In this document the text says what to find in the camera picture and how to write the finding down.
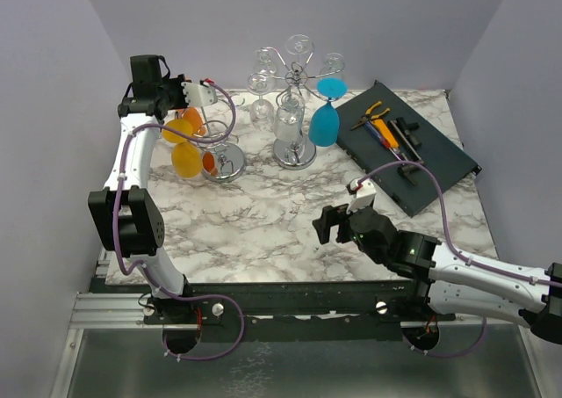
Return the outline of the tall chrome glass rack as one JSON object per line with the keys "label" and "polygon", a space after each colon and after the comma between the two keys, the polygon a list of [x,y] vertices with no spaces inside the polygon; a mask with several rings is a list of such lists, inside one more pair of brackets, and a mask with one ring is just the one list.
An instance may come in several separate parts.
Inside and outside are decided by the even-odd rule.
{"label": "tall chrome glass rack", "polygon": [[[294,56],[292,62],[286,62],[274,47],[256,51],[248,89],[257,96],[252,113],[271,120],[276,163],[288,170],[303,170],[315,160],[318,146],[331,146],[337,139],[340,120],[333,102],[348,90],[342,80],[345,64],[341,55],[328,54],[320,74],[309,75],[306,68],[315,51],[311,39],[304,34],[292,35],[285,49]],[[325,102],[311,119],[312,136],[303,132],[307,95]]]}

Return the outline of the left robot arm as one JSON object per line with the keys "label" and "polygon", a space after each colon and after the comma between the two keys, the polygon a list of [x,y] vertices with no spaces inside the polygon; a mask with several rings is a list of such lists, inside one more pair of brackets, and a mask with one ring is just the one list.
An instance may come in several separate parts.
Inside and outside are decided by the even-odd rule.
{"label": "left robot arm", "polygon": [[163,247],[163,217],[148,191],[148,176],[163,120],[184,106],[182,76],[171,77],[165,59],[156,54],[130,59],[132,81],[118,106],[119,146],[104,187],[91,192],[88,208],[104,248],[115,253],[128,276],[139,271],[153,298],[166,300],[173,322],[188,322],[195,310],[188,281]]}

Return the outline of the clear wine glass front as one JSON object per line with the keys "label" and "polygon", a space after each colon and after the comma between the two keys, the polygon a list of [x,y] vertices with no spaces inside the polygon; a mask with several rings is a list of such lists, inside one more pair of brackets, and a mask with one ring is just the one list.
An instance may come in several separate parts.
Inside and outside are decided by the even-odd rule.
{"label": "clear wine glass front", "polygon": [[253,73],[248,77],[248,90],[256,96],[249,108],[250,118],[263,127],[270,126],[273,121],[274,107],[266,96],[273,92],[274,87],[273,78],[265,73]]}

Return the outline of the tall clear flute glass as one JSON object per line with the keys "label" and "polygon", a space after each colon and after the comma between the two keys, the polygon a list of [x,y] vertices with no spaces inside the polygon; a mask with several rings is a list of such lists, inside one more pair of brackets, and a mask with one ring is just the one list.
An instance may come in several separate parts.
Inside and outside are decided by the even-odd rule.
{"label": "tall clear flute glass", "polygon": [[286,40],[285,49],[289,54],[295,55],[298,63],[305,68],[313,57],[315,47],[307,35],[294,34]]}

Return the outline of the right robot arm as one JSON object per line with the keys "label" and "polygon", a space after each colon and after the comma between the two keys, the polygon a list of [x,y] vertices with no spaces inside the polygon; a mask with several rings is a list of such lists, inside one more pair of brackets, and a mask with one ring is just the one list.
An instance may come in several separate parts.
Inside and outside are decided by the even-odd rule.
{"label": "right robot arm", "polygon": [[320,243],[327,243],[336,228],[339,243],[353,242],[375,264],[415,281],[418,290],[403,302],[416,321],[433,313],[477,315],[561,342],[560,264],[544,269],[454,251],[435,237],[398,230],[369,206],[355,212],[326,206],[313,227]]}

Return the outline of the clear wine glass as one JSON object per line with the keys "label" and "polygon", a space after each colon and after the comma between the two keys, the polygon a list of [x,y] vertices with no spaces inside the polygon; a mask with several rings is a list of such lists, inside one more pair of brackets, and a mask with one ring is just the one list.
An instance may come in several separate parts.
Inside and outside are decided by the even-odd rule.
{"label": "clear wine glass", "polygon": [[273,121],[273,133],[284,142],[296,141],[299,137],[304,119],[305,102],[297,93],[285,93],[280,99],[276,117]]}
{"label": "clear wine glass", "polygon": [[248,90],[256,96],[249,108],[250,118],[263,127],[270,126],[273,121],[274,107],[266,96],[273,92],[274,87],[273,78],[265,73],[253,73],[248,77]]}
{"label": "clear wine glass", "polygon": [[273,61],[270,51],[267,48],[260,48],[256,51],[256,63],[253,68],[257,74],[277,77],[277,64]]}
{"label": "clear wine glass", "polygon": [[322,78],[336,78],[343,79],[343,71],[345,69],[345,62],[343,56],[339,53],[328,53],[324,56],[323,67],[319,75]]}

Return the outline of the blue plastic goblet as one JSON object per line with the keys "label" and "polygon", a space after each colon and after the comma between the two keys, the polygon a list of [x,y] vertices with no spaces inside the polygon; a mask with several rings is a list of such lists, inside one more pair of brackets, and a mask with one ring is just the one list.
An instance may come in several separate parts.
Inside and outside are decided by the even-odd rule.
{"label": "blue plastic goblet", "polygon": [[317,90],[326,102],[314,112],[308,137],[314,145],[325,148],[336,142],[339,133],[339,115],[332,102],[343,97],[348,88],[343,80],[327,77],[317,83]]}

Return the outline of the small chrome glass rack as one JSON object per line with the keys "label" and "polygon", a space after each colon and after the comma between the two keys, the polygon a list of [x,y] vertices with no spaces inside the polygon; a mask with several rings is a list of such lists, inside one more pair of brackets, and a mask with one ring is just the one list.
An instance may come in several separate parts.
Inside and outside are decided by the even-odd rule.
{"label": "small chrome glass rack", "polygon": [[234,131],[225,135],[232,122],[229,100],[221,93],[218,94],[218,100],[227,106],[229,119],[212,119],[204,107],[199,107],[203,126],[196,136],[213,140],[213,143],[197,142],[196,145],[201,149],[202,175],[214,183],[227,183],[242,175],[246,167],[246,156],[238,145],[239,138]]}

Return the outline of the orange plastic goblet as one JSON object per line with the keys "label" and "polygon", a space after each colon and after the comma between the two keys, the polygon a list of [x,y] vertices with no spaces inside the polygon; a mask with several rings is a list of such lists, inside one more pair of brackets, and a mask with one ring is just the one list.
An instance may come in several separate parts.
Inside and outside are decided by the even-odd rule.
{"label": "orange plastic goblet", "polygon": [[[182,113],[182,118],[186,120],[193,129],[193,134],[196,136],[205,136],[207,125],[204,122],[199,111],[194,107],[185,108]],[[218,169],[214,155],[211,152],[205,152],[202,155],[202,164],[206,173],[210,176],[217,176]]]}

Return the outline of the yellow plastic goblet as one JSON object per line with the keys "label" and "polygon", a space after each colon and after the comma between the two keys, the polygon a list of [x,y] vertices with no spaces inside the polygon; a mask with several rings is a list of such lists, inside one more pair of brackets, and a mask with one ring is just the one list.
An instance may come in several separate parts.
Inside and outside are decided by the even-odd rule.
{"label": "yellow plastic goblet", "polygon": [[[193,126],[185,119],[171,119],[165,126],[188,136],[194,133]],[[169,130],[163,130],[162,137],[165,141],[175,144],[171,151],[171,162],[179,177],[195,177],[202,171],[202,158],[198,148]]]}

